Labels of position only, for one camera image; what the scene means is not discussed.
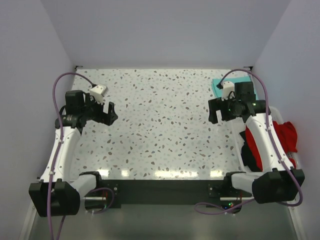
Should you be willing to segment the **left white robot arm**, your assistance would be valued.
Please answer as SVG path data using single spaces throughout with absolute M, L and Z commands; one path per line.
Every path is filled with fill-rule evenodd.
M 111 126 L 118 119 L 115 105 L 109 102 L 104 112 L 104 96 L 108 88 L 95 85 L 88 93 L 70 90 L 65 105 L 55 121 L 55 141 L 39 182 L 31 183 L 29 195 L 40 217 L 72 216 L 80 209 L 86 194 L 99 196 L 104 190 L 98 171 L 87 171 L 71 180 L 71 163 L 78 141 L 88 121 Z

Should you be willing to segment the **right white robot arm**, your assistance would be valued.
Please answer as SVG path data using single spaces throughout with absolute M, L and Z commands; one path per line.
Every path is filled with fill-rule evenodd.
M 284 151 L 274 128 L 274 123 L 266 100 L 258 100 L 254 85 L 250 81 L 218 84 L 221 97 L 209 100 L 208 120 L 218 121 L 241 119 L 244 128 L 252 135 L 257 147 L 262 169 L 251 171 L 244 166 L 241 157 L 240 171 L 227 174 L 223 192 L 230 197 L 240 190 L 252 194 L 259 204 L 293 204 L 301 193 L 305 180 L 304 172 L 296 169 Z

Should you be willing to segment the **red t shirt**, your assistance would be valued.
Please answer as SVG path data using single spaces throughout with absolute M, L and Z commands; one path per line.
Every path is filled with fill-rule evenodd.
M 283 124 L 278 124 L 276 121 L 273 121 L 273 126 L 284 152 L 286 154 L 297 153 L 298 150 L 296 147 L 297 147 L 298 135 L 294 125 L 290 121 L 287 121 Z M 261 160 L 256 142 L 254 140 L 254 137 L 251 131 L 247 127 L 245 129 L 246 129 L 247 143 L 256 160 L 256 164 L 259 168 L 258 172 L 262 172 L 263 165 L 262 165 L 262 160 Z

